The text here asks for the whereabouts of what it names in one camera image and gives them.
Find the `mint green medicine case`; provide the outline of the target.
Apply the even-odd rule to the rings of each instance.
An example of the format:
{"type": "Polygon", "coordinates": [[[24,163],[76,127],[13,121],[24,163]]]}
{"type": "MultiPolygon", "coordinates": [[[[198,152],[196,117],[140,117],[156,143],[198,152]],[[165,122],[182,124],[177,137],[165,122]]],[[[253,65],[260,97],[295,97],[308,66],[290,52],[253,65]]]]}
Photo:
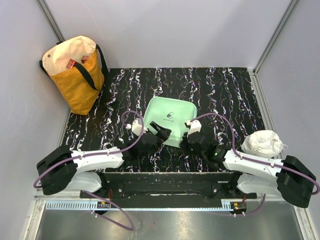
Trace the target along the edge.
{"type": "Polygon", "coordinates": [[[197,113],[197,107],[192,102],[159,96],[153,97],[143,116],[144,127],[156,134],[157,130],[151,125],[154,122],[164,129],[171,130],[169,138],[164,141],[164,144],[179,148],[183,134],[189,130],[185,123],[196,118],[197,113]]]}

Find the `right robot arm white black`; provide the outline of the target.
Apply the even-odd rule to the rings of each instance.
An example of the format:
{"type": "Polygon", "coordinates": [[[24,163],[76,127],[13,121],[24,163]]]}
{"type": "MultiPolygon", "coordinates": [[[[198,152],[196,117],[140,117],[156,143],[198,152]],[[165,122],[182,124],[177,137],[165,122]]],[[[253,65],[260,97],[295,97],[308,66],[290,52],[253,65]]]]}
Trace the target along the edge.
{"type": "Polygon", "coordinates": [[[285,159],[254,157],[222,145],[215,145],[200,132],[182,135],[179,145],[184,151],[202,158],[210,169],[237,173],[227,186],[228,194],[280,196],[288,203],[307,208],[315,187],[316,176],[296,157],[285,159]]]}

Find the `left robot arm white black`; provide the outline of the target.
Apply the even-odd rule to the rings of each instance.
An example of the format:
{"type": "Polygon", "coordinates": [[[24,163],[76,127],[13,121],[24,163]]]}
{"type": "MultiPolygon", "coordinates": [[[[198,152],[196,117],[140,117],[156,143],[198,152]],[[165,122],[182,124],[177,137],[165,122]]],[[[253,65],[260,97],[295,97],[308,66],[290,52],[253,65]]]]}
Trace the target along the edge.
{"type": "Polygon", "coordinates": [[[107,195],[108,185],[96,172],[100,169],[118,169],[122,165],[131,165],[141,156],[155,153],[162,143],[169,139],[171,130],[152,121],[151,132],[135,119],[127,128],[136,135],[136,139],[121,147],[105,150],[77,151],[61,145],[37,163],[38,179],[34,188],[42,189],[46,196],[63,190],[86,190],[98,198],[107,195]]]}

